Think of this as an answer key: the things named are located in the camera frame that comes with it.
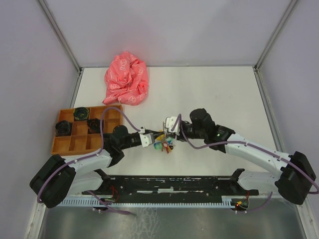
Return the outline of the keyring bunch with colourful tags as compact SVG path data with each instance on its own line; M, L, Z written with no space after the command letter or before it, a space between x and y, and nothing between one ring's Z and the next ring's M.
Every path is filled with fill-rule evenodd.
M155 142L153 144L155 150L160 150L161 152L166 152L167 154L171 153L174 149L173 140L175 134L169 132L166 127L166 123L163 122L162 130L155 136Z

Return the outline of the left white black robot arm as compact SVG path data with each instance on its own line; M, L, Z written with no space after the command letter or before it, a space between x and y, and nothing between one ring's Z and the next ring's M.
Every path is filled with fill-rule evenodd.
M126 126L116 126L112 133L105 133L102 148L83 155L63 158L51 156L32 178L29 186L37 195L37 202L47 208L56 207L68 195L85 191L106 194L110 181L101 170L119 163L124 150L132 147L153 145L164 132L142 128L130 133Z

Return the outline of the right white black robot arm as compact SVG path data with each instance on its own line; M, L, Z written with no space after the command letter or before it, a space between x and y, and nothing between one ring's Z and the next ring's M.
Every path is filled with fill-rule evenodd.
M309 194L319 193L317 177L303 153L288 154L253 143L234 130L216 124L205 109L195 109L189 117L190 122L183 121L181 115L171 117L164 125L179 141L202 139L204 145L192 144L194 149L210 148L240 157L263 169L262 172L237 169L233 173L234 179L228 183L233 194L240 195L245 190L278 193L287 201L301 205Z

